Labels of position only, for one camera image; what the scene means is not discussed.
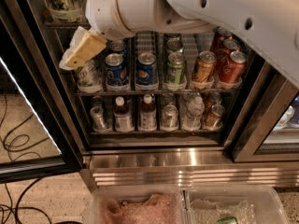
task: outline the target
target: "refrigerator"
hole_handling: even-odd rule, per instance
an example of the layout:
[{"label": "refrigerator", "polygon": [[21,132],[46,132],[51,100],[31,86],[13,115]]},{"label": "refrigerator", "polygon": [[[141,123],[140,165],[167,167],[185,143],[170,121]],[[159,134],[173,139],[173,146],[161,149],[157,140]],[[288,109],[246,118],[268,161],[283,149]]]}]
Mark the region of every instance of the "refrigerator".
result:
[{"label": "refrigerator", "polygon": [[[21,97],[48,137],[45,149],[52,150],[44,155],[20,153],[21,157],[3,160],[1,182],[80,172],[90,191],[150,184],[298,186],[299,137],[296,125],[290,123],[299,111],[295,104],[298,87],[241,38],[235,37],[246,53],[248,66],[240,82],[229,89],[221,86],[217,77],[211,87],[192,88],[195,59],[200,52],[210,49],[215,31],[181,36],[187,68],[185,84],[177,90],[164,85],[164,34],[147,31],[127,40],[131,81],[128,90],[107,88],[105,58],[109,50],[105,49],[93,58],[102,90],[84,92],[78,88],[76,73],[59,67],[78,27],[90,28],[84,13],[78,22],[56,22],[49,14],[50,0],[0,1],[3,101],[12,96]],[[140,90],[135,84],[135,63],[145,51],[157,58],[160,82],[153,91]],[[179,121],[178,129],[163,130],[162,96],[174,94],[179,108],[184,94],[198,92],[203,98],[210,93],[221,95],[221,105],[225,108],[221,125],[213,130],[202,126],[186,131]],[[146,93],[156,101],[157,128],[151,132],[138,126],[140,99]],[[94,96],[105,101],[111,128],[107,133],[94,128],[90,114]],[[131,97],[133,103],[134,128],[129,133],[115,128],[113,108],[117,96]],[[286,120],[285,114],[290,112],[292,117]],[[10,151],[3,150],[11,154],[18,144],[13,146],[9,143],[4,147]]]}]

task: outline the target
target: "clear plastic container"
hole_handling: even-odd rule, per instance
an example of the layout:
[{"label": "clear plastic container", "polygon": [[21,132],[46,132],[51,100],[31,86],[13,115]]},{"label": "clear plastic container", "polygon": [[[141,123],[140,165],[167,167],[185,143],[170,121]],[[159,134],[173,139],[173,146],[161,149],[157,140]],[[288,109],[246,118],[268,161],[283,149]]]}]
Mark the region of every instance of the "clear plastic container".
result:
[{"label": "clear plastic container", "polygon": [[62,10],[54,10],[52,9],[52,5],[50,5],[49,11],[55,23],[86,21],[83,8],[69,10],[69,11],[62,11]]},{"label": "clear plastic container", "polygon": [[[159,203],[148,206],[137,206],[131,209],[134,220],[128,220],[127,204],[145,203],[153,194],[167,195],[173,202]],[[121,186],[120,187],[101,187],[97,189],[92,196],[90,203],[89,224],[106,224],[106,223],[168,223],[158,221],[161,219],[170,219],[169,224],[187,223],[185,202],[182,192],[171,185],[142,185],[142,186]]]},{"label": "clear plastic container", "polygon": [[239,224],[289,224],[278,194],[267,186],[211,184],[190,188],[185,197],[192,224],[215,224],[225,217],[236,217]]}]

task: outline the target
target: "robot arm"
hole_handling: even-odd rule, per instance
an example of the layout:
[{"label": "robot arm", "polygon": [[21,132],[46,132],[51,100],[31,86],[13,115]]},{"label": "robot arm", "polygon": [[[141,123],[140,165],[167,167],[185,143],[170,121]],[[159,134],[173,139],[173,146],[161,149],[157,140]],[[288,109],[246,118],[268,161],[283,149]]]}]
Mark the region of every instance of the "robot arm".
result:
[{"label": "robot arm", "polygon": [[299,0],[88,0],[86,17],[111,40],[141,31],[190,34],[220,26],[299,88]]}]

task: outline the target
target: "tile floor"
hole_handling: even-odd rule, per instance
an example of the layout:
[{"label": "tile floor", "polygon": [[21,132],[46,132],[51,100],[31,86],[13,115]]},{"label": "tile floor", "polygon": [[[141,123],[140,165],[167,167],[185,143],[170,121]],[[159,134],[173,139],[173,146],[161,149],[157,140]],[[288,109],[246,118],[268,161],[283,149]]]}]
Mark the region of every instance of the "tile floor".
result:
[{"label": "tile floor", "polygon": [[[8,183],[13,203],[34,180]],[[285,206],[290,224],[299,223],[299,189],[278,189],[280,200]],[[47,213],[47,218],[34,210],[20,210],[22,224],[48,224],[62,221],[88,223],[89,204],[92,195],[87,190],[79,174],[47,177],[32,186],[21,199],[20,207],[32,206]],[[0,204],[10,205],[5,185],[0,185]],[[16,223],[10,217],[6,224]]]}]

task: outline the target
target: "bottle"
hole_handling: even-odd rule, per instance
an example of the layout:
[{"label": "bottle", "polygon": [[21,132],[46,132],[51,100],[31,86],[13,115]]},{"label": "bottle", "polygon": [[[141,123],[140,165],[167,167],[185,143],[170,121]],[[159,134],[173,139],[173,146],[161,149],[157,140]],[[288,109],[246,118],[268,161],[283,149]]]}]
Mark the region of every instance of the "bottle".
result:
[{"label": "bottle", "polygon": [[145,94],[140,106],[139,129],[154,131],[157,129],[156,104],[150,94]]},{"label": "bottle", "polygon": [[182,129],[186,131],[199,130],[201,127],[201,117],[205,111],[203,98],[196,96],[188,105],[185,118],[182,123]]},{"label": "bottle", "polygon": [[121,96],[115,99],[114,117],[116,131],[127,133],[134,129],[130,106]]}]

